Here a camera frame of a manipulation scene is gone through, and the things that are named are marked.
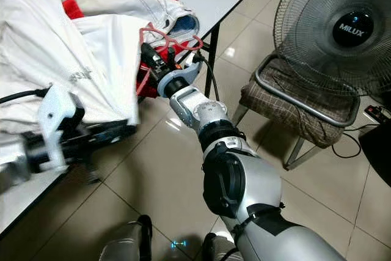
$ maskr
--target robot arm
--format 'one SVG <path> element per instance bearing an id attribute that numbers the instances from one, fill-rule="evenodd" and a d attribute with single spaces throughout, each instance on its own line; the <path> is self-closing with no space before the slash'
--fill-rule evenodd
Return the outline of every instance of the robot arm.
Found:
<path id="1" fill-rule="evenodd" d="M 281 178 L 248 146 L 223 103 L 208 99 L 184 77 L 173 75 L 160 89 L 199 137 L 203 198 L 225 222 L 244 260 L 344 260 L 318 234 L 281 216 Z"/>

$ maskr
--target fan guard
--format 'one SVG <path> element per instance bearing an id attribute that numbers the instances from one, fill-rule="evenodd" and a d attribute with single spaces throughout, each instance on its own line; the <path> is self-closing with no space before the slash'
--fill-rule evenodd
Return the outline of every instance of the fan guard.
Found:
<path id="1" fill-rule="evenodd" d="M 391 90 L 391 0 L 280 0 L 277 54 L 319 90 Z"/>

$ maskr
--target fan grille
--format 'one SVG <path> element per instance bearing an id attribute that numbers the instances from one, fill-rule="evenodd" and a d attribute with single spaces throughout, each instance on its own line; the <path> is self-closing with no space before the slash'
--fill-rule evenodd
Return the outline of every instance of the fan grille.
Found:
<path id="1" fill-rule="evenodd" d="M 360 12 L 373 20 L 363 44 L 345 47 L 333 37 L 337 21 Z M 391 89 L 391 0 L 281 0 L 274 21 L 280 58 L 315 87 L 336 95 Z"/>

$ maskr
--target robotic arm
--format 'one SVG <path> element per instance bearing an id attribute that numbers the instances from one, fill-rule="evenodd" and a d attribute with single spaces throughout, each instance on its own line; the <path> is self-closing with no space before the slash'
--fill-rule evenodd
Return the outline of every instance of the robotic arm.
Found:
<path id="1" fill-rule="evenodd" d="M 245 135 L 227 117 L 223 103 L 208 99 L 191 86 L 202 63 L 199 56 L 192 57 L 185 69 L 177 70 L 149 45 L 142 45 L 142 59 L 151 66 L 160 96 L 170 99 L 178 117 L 198 135 L 204 160 L 203 198 L 225 222 L 244 260 L 344 260 L 315 232 L 283 219 L 282 183 L 277 171 L 248 146 Z M 126 122 L 78 130 L 82 107 L 76 97 L 64 98 L 56 87 L 45 96 L 39 113 L 43 137 L 0 144 L 0 175 L 7 171 L 8 178 L 14 179 L 11 185 L 28 180 L 30 169 L 40 169 L 49 159 L 51 168 L 64 171 L 67 162 L 84 160 L 93 150 L 134 132 Z M 60 105 L 52 112 L 55 102 Z"/>
<path id="2" fill-rule="evenodd" d="M 225 222 L 244 260 L 344 260 L 318 234 L 281 216 L 280 176 L 249 147 L 223 103 L 208 99 L 175 74 L 158 89 L 197 133 L 204 160 L 203 198 Z"/>

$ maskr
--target white table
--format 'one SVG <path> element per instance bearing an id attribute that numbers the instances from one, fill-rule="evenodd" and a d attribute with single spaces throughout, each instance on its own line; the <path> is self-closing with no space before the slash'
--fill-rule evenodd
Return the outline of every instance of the white table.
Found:
<path id="1" fill-rule="evenodd" d="M 200 21 L 198 36 L 204 39 L 211 34 L 211 43 L 205 45 L 209 52 L 209 63 L 214 66 L 216 57 L 217 40 L 219 36 L 220 22 L 242 1 L 242 0 L 181 0 L 188 7 L 194 9 Z M 208 72 L 206 78 L 205 95 L 209 95 L 211 86 L 211 75 Z M 56 181 L 60 175 L 54 171 L 34 175 L 32 180 L 20 186 L 9 189 L 0 194 L 0 237 L 4 235 L 15 224 L 23 212 L 37 202 L 40 196 Z"/>

